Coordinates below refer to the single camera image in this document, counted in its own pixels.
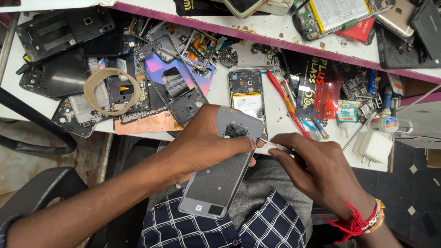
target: masking tape roll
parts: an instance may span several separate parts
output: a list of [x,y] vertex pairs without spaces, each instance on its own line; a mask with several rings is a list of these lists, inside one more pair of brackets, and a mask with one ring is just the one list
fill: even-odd
[[[126,78],[129,79],[130,82],[133,84],[133,88],[135,92],[132,94],[132,98],[130,99],[130,101],[122,109],[116,112],[108,112],[98,107],[97,101],[95,99],[95,94],[93,92],[95,91],[95,88],[101,81],[103,81],[107,77],[115,76],[115,75],[126,76]],[[117,68],[104,68],[93,73],[86,80],[86,82],[84,83],[84,96],[86,97],[87,102],[90,104],[90,106],[92,106],[94,110],[107,115],[117,116],[124,114],[131,106],[135,105],[138,102],[139,98],[141,97],[141,87],[139,86],[138,81],[136,81],[132,76],[123,72],[122,70]]]

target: green circuit board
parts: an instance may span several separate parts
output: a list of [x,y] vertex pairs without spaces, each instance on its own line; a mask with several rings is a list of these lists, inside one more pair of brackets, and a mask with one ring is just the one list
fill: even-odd
[[[294,1],[296,7],[300,6],[302,3],[303,0]],[[300,29],[305,37],[311,39],[321,34],[317,20],[315,19],[309,3],[297,12],[297,17],[300,19],[300,23],[302,24]]]

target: checkered shorts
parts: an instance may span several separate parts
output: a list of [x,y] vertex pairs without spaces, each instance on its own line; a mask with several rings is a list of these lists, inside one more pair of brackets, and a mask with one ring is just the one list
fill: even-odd
[[238,231],[227,215],[223,220],[178,211],[184,189],[147,212],[139,248],[304,248],[306,232],[288,202],[272,190],[262,207]]

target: gray pants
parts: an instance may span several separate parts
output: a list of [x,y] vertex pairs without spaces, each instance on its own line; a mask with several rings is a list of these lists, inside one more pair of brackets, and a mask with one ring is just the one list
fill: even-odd
[[[308,241],[312,234],[312,200],[292,184],[279,162],[268,159],[269,156],[263,157],[257,160],[254,167],[248,168],[230,206],[228,213],[234,227],[239,229],[261,207],[271,189],[274,188],[299,215],[306,230],[306,241]],[[152,209],[159,201],[177,190],[175,186],[172,186],[151,196],[147,210]]]

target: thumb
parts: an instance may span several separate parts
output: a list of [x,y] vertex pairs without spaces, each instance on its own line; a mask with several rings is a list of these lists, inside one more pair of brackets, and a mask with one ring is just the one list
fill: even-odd
[[256,147],[256,142],[247,136],[221,139],[220,146],[228,158],[240,153],[249,153]]
[[292,183],[306,195],[307,192],[311,192],[314,185],[311,179],[306,174],[305,170],[289,155],[288,153],[280,149],[269,149],[268,153],[277,160],[285,169],[288,176],[291,178]]

